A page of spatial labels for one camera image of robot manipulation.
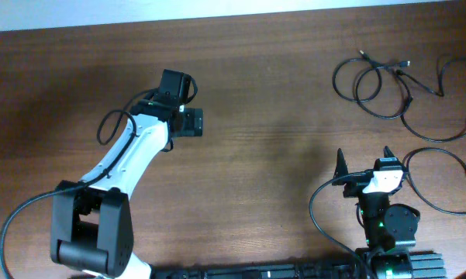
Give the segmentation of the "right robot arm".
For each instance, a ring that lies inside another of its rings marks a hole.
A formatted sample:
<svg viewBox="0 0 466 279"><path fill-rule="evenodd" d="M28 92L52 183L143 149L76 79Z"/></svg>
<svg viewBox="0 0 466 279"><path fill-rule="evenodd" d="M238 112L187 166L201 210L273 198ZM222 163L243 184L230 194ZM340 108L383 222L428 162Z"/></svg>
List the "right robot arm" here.
<svg viewBox="0 0 466 279"><path fill-rule="evenodd" d="M371 169L351 173L343 151L337 151L333 186L343 186L345 198L357 199L357 212L367 242L355 250L362 278L412 278L409 248L416 245L420 213L390 197L402 188L407 168L389 148Z"/></svg>

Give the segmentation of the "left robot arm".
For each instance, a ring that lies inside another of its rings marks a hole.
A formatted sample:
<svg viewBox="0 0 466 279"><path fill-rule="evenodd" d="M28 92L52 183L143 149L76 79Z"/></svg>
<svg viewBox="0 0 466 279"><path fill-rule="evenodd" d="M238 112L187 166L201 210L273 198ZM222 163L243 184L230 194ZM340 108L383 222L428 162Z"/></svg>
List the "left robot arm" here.
<svg viewBox="0 0 466 279"><path fill-rule="evenodd" d="M79 181L62 181L53 199L50 258L97 278L149 278L151 266L133 252L129 201L139 180L176 137L201 136L203 111L188 103L198 93L194 78L164 70L157 88L135 95L121 109L120 137Z"/></svg>

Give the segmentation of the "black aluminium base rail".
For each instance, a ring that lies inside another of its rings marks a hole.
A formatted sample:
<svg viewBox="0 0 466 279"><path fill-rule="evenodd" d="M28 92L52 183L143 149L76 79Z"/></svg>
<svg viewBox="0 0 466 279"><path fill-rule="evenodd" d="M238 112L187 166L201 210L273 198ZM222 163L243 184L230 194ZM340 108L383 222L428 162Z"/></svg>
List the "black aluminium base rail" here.
<svg viewBox="0 0 466 279"><path fill-rule="evenodd" d="M373 258L366 270L350 259L318 260L306 263L250 265L224 268L190 267L163 269L154 267L151 279L439 279L447 276L440 253L387 255Z"/></svg>

